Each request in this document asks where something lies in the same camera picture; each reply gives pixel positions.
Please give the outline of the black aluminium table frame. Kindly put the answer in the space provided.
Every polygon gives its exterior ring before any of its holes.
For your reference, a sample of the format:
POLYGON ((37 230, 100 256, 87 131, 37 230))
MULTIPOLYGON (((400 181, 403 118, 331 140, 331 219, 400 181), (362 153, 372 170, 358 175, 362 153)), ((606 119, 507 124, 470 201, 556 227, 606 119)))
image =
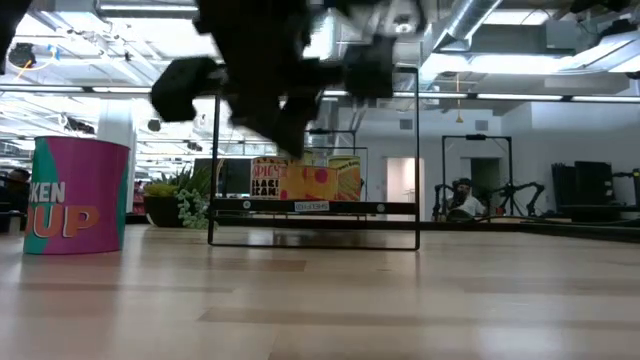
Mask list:
POLYGON ((421 222, 419 226, 414 221, 370 221, 370 220, 339 220, 330 219, 301 219, 301 218, 249 218, 222 217, 216 220, 220 227, 273 227, 283 229, 320 229, 320 230, 379 230, 379 231, 409 231, 419 229, 426 231, 467 231, 467 232, 521 232, 538 235, 584 238, 592 240, 613 241, 640 244, 640 228, 637 227, 601 227, 574 224, 542 224, 532 222, 521 223, 447 223, 421 222))

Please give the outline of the orange green beans can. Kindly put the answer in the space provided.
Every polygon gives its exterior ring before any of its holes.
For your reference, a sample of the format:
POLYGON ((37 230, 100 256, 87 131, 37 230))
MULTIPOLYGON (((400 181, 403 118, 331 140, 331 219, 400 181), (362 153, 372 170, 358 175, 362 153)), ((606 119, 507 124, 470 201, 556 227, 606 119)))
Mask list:
POLYGON ((334 155, 328 165, 337 173, 338 201, 359 201, 362 189, 360 158, 358 156, 334 155))

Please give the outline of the person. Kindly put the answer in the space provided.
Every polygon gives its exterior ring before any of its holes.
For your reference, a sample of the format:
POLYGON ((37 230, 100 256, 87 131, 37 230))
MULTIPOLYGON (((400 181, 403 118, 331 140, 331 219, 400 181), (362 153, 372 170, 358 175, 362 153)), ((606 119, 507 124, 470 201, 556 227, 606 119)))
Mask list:
POLYGON ((453 182, 453 194, 447 200, 446 220, 466 222, 487 214, 486 207, 472 194, 472 182, 469 178, 460 178, 453 182))

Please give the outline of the spicy black beans can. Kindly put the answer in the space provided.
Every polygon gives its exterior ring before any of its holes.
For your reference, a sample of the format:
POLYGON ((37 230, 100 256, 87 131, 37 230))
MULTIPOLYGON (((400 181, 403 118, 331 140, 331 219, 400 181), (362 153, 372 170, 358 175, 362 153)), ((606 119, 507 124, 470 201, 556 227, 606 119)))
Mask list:
POLYGON ((257 157, 251 161, 250 196, 257 199, 278 200, 281 179, 286 174, 284 157, 257 157))

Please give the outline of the white pillar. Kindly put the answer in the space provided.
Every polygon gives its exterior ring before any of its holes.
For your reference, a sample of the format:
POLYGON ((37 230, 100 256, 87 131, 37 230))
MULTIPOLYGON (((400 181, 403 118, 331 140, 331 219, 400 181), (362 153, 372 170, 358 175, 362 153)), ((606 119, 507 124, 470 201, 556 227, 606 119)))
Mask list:
POLYGON ((119 214, 132 209, 136 123, 131 100, 100 101, 97 139, 106 142, 104 158, 109 163, 109 177, 115 181, 115 200, 119 214))

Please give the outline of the black planter with green plants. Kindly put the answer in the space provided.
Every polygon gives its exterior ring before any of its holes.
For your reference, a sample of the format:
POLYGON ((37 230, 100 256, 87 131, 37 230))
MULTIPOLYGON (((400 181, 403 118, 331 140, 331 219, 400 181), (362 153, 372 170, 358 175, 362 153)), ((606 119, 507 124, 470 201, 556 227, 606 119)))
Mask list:
POLYGON ((144 187, 144 208, 157 227, 206 230, 210 225, 211 171, 185 167, 144 187))

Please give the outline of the black equipment rack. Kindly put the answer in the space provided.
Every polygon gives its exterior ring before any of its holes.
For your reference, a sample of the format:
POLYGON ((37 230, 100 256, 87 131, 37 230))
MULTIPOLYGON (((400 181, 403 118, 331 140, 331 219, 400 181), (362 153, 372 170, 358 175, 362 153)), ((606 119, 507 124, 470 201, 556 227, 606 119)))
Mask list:
POLYGON ((615 199, 610 163, 575 161, 573 165, 551 165, 555 203, 573 205, 608 205, 615 199))

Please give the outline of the pink teal chicken soup can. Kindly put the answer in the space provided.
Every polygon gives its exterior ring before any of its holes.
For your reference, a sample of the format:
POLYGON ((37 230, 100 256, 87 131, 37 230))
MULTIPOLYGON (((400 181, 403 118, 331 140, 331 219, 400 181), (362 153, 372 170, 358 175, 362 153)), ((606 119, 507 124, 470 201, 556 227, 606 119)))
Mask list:
POLYGON ((96 139, 35 139, 23 252, 74 255, 119 251, 126 214, 119 214, 115 181, 96 139))

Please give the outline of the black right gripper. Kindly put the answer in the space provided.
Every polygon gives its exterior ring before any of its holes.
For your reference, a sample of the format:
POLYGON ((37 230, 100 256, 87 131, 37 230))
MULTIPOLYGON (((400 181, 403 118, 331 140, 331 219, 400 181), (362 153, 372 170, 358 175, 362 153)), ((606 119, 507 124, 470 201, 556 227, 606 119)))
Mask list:
POLYGON ((307 124, 319 112, 319 93, 342 85, 356 99, 393 93, 395 39, 380 33, 350 46, 337 61, 306 58, 313 22, 329 10, 345 17, 382 0, 195 0, 196 31, 212 37, 223 61, 173 60, 151 88, 151 104, 166 122, 194 119, 194 99, 217 93, 230 121, 260 135, 279 131, 279 147, 301 158, 307 124), (279 99, 287 97, 281 110, 279 99))

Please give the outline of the wooden shelf with black frame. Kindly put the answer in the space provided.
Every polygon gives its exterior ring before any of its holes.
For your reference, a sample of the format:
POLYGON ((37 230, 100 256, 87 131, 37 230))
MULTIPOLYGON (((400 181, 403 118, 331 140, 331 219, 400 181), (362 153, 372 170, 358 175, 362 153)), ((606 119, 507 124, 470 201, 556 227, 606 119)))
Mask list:
POLYGON ((421 194, 419 182, 421 172, 420 160, 420 111, 414 111, 414 202, 390 203, 390 202, 345 202, 325 200, 242 200, 219 198, 216 194, 210 195, 208 207, 209 225, 207 232, 207 244, 210 246, 222 246, 215 240, 216 230, 214 222, 219 219, 219 213, 234 212, 248 213, 250 211, 268 212, 274 217, 249 218, 249 227, 269 227, 296 230, 331 230, 331 231, 363 231, 363 230, 394 230, 411 231, 414 233, 414 243, 408 249, 418 251, 421 247, 421 194), (413 216, 411 222, 370 222, 368 215, 409 215, 413 216))

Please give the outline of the black screen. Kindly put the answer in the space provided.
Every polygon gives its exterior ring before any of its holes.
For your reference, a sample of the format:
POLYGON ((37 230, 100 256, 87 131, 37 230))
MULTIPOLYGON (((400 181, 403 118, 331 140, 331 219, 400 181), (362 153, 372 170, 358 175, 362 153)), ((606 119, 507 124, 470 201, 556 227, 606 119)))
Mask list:
POLYGON ((250 193, 251 160, 237 158, 222 158, 215 163, 210 158, 196 159, 194 175, 196 188, 202 195, 211 193, 211 178, 217 176, 217 193, 228 197, 233 194, 250 193))

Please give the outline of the small yellow red box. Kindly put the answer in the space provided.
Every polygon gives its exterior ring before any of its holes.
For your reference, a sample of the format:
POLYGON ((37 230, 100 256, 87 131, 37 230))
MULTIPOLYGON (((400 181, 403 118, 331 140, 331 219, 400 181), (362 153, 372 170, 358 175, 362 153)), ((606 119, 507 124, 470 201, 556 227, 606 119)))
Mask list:
POLYGON ((291 165, 281 178, 279 199, 333 201, 337 192, 338 175, 335 169, 291 165))

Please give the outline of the silver spiral ventilation duct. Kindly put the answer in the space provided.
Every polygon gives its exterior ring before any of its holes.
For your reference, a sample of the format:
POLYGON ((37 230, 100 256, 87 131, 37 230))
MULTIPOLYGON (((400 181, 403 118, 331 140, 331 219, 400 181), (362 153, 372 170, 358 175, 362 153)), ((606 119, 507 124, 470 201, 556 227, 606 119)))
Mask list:
MULTIPOLYGON (((305 48, 306 58, 337 61, 341 57, 339 39, 341 35, 341 21, 332 13, 326 13, 317 18, 312 25, 311 43, 305 48)), ((319 114, 313 127, 322 129, 336 129, 338 120, 338 99, 323 97, 319 114)))
POLYGON ((503 0, 455 0, 451 13, 435 25, 434 52, 466 52, 472 37, 503 0))

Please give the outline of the black background frame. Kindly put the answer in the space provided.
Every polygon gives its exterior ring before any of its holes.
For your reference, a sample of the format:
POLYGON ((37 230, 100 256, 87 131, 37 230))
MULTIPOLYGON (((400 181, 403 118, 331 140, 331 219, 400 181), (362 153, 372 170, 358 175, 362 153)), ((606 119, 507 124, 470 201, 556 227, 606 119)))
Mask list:
POLYGON ((304 149, 322 156, 355 155, 356 133, 350 130, 312 128, 305 131, 304 149))
POLYGON ((447 140, 448 139, 462 139, 465 141, 487 141, 488 139, 491 140, 504 140, 507 142, 507 166, 508 166, 508 178, 507 178, 507 184, 508 185, 513 185, 514 183, 514 170, 513 170, 513 139, 511 136, 491 136, 491 135, 485 135, 485 134, 480 134, 480 133, 476 133, 476 134, 467 134, 467 135, 442 135, 441 136, 441 141, 440 141, 440 146, 441 146, 441 184, 440 185, 449 185, 447 182, 447 175, 446 175, 446 169, 447 169, 447 140))

